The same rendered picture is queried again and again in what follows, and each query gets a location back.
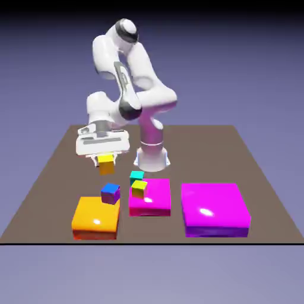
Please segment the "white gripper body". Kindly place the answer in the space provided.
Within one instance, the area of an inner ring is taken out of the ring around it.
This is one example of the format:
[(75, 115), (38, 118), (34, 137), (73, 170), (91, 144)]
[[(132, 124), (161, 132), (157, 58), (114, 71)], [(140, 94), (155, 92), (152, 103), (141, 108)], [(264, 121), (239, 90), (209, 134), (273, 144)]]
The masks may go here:
[(129, 134), (125, 130), (100, 131), (79, 135), (76, 153), (79, 156), (91, 154), (112, 154), (128, 151)]

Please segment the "small orange cube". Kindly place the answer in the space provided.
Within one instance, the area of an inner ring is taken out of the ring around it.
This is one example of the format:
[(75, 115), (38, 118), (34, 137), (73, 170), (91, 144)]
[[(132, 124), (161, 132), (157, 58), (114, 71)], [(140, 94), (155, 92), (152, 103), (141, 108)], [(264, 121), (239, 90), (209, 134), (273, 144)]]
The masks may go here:
[(101, 175), (114, 174), (115, 164), (113, 154), (98, 156), (97, 160), (99, 164), (99, 173)]

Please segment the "small cyan cube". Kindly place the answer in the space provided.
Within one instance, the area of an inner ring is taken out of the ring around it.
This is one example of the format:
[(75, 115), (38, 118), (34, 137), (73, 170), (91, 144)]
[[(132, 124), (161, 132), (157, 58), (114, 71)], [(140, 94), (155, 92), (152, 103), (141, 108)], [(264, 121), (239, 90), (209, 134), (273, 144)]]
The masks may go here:
[(144, 172), (143, 171), (138, 171), (138, 170), (133, 170), (129, 176), (129, 180), (130, 180), (130, 186), (132, 186), (132, 184), (135, 181), (141, 181), (144, 178)]

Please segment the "small blue cube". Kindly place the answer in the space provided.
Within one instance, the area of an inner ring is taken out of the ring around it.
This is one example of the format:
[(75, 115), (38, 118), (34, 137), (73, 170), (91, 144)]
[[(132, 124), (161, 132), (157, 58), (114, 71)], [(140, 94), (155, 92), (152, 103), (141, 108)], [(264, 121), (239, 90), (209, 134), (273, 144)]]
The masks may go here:
[(105, 204), (115, 205), (120, 199), (120, 186), (107, 183), (100, 192), (101, 200)]

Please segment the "small yellow-green cube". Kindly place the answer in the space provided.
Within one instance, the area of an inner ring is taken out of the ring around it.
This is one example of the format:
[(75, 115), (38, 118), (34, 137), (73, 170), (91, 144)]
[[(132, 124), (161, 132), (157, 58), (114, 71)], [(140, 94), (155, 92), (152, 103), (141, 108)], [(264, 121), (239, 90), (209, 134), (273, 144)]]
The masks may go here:
[(148, 183), (144, 180), (135, 180), (131, 185), (131, 194), (133, 197), (143, 199), (147, 191)]

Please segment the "large pink box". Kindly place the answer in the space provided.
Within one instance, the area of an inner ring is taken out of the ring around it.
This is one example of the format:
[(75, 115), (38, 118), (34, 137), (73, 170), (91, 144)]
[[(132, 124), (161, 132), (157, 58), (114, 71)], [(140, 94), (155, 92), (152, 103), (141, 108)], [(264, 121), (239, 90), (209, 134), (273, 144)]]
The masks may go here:
[(139, 216), (170, 216), (171, 193), (169, 179), (143, 179), (147, 191), (143, 199), (133, 197), (129, 189), (129, 215)]

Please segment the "large orange box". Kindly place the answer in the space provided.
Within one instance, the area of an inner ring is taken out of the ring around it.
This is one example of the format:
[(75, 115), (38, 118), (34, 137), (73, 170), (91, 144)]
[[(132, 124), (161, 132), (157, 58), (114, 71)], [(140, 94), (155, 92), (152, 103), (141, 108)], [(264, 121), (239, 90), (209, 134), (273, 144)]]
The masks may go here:
[(115, 240), (120, 200), (107, 204), (100, 197), (81, 197), (72, 218), (75, 240)]

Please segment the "large magenta box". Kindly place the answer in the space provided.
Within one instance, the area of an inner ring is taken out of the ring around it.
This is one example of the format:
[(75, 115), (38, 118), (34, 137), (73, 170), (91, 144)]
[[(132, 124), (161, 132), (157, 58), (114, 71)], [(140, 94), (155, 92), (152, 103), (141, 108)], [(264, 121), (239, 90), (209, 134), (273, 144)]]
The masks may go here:
[(189, 238), (245, 238), (251, 215), (235, 183), (183, 183), (181, 206)]

